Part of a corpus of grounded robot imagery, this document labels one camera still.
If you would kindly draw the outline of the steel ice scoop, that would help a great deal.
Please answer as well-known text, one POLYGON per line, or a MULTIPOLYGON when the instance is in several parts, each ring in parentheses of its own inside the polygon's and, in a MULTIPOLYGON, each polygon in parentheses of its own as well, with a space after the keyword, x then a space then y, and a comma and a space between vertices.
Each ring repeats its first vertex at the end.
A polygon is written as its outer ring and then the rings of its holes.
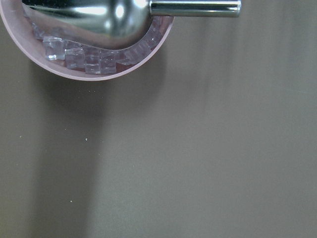
POLYGON ((101 49, 140 41, 155 16, 238 17, 240 0, 23 0, 26 15, 46 33, 101 49))

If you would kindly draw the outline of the pink bowl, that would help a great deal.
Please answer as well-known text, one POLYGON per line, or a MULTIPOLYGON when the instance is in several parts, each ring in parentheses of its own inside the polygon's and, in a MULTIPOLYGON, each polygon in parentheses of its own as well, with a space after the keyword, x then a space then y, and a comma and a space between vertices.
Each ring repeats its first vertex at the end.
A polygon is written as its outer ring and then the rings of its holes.
POLYGON ((58 76, 80 81, 102 81, 126 75, 144 65, 161 48, 172 28, 172 16, 155 17, 145 37, 121 51, 110 51, 105 58, 92 60, 79 47, 66 51, 64 60, 46 58, 42 40, 36 39, 28 18, 18 0, 2 0, 3 23, 18 48, 35 64, 58 76))

